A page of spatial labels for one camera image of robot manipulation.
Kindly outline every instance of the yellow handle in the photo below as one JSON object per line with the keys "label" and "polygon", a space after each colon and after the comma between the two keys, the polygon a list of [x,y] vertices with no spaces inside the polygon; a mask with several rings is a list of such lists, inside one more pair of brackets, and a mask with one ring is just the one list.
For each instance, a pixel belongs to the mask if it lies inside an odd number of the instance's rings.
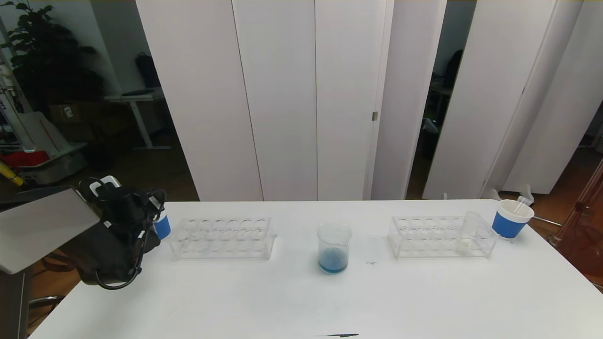
{"label": "yellow handle", "polygon": [[24,184],[23,179],[17,176],[4,162],[0,162],[0,174],[14,182],[17,186],[21,186]]}

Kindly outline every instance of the table leg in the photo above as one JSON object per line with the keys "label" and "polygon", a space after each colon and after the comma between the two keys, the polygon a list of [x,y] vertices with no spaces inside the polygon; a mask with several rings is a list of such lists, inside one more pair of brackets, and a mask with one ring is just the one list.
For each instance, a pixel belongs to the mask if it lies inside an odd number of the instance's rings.
{"label": "table leg", "polygon": [[170,150],[170,146],[153,146],[151,142],[151,136],[149,136],[149,132],[147,131],[147,127],[145,126],[145,122],[142,120],[142,115],[140,115],[140,110],[138,109],[138,104],[135,101],[130,101],[130,107],[132,108],[132,113],[134,113],[134,117],[136,118],[136,125],[138,125],[138,130],[140,131],[140,135],[142,139],[145,141],[144,147],[134,147],[134,150]]}
{"label": "table leg", "polygon": [[0,271],[0,338],[27,339],[32,266],[15,274]]}

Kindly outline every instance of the red object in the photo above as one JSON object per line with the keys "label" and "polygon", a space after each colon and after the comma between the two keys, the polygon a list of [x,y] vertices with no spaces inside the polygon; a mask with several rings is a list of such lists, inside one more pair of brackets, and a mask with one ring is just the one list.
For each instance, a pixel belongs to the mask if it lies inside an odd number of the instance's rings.
{"label": "red object", "polygon": [[18,151],[11,153],[8,156],[1,156],[0,159],[7,165],[18,169],[19,166],[36,166],[44,161],[50,160],[48,154],[45,151],[35,151],[26,153]]}

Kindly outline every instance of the blue liquid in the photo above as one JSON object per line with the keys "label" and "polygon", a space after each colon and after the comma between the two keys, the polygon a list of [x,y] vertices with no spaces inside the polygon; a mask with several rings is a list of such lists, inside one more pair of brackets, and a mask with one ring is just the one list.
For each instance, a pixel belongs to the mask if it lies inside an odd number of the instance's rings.
{"label": "blue liquid", "polygon": [[347,267],[347,253],[336,247],[325,249],[318,255],[318,264],[326,273],[339,273]]}

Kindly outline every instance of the glass beaker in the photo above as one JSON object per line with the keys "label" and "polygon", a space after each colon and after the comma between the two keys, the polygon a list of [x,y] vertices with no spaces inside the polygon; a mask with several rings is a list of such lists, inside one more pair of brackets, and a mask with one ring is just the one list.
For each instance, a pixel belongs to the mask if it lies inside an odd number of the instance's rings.
{"label": "glass beaker", "polygon": [[463,225],[459,231],[458,239],[456,240],[455,251],[460,255],[469,255],[473,248],[473,238],[477,231],[482,217],[477,212],[469,211],[465,214]]}
{"label": "glass beaker", "polygon": [[318,236],[318,264],[326,273],[335,274],[346,269],[352,230],[344,223],[324,223],[316,231]]}

